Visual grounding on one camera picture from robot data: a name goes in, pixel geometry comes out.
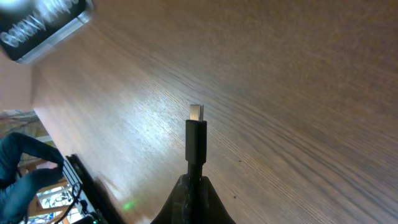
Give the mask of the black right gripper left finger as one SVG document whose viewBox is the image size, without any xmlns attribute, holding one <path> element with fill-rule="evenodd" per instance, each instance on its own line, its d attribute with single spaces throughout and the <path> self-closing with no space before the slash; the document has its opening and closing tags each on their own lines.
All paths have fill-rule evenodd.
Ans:
<svg viewBox="0 0 398 224">
<path fill-rule="evenodd" d="M 181 175 L 174 185 L 169 197 L 152 224 L 186 224 L 190 223 L 192 211 L 190 183 L 187 174 Z"/>
</svg>

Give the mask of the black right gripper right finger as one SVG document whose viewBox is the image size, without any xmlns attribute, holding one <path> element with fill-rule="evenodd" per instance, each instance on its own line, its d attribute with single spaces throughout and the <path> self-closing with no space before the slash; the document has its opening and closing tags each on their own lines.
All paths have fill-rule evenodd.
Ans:
<svg viewBox="0 0 398 224">
<path fill-rule="evenodd" d="M 200 220 L 204 224 L 235 224 L 208 177 L 199 185 Z"/>
</svg>

